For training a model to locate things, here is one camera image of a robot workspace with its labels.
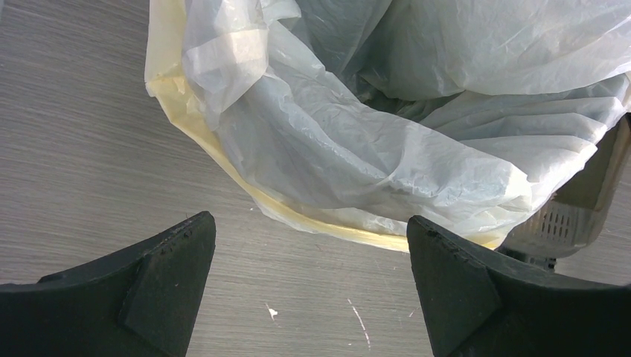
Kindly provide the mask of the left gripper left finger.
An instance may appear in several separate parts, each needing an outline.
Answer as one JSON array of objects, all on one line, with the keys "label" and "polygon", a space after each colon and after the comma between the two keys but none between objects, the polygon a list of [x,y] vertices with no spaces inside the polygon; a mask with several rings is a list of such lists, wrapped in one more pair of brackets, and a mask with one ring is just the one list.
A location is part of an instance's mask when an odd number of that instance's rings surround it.
[{"label": "left gripper left finger", "polygon": [[1,286],[3,356],[184,356],[215,251],[203,211],[35,283]]}]

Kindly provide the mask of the brown plastic litter box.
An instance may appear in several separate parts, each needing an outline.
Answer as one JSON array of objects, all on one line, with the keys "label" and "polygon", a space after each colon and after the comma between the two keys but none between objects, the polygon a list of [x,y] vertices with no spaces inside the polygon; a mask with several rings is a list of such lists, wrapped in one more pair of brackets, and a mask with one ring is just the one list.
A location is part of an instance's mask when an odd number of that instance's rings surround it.
[{"label": "brown plastic litter box", "polygon": [[501,246],[526,254],[565,258],[593,243],[603,229],[630,156],[630,115],[624,115],[597,145],[583,170],[556,191]]}]

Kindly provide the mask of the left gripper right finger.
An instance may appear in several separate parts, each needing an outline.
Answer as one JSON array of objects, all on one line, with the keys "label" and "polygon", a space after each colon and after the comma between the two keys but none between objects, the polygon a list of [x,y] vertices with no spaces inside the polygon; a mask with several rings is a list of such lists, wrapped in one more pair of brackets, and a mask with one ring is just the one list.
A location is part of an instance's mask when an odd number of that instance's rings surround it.
[{"label": "left gripper right finger", "polygon": [[435,356],[628,356],[630,287],[546,271],[413,216],[407,240]]}]

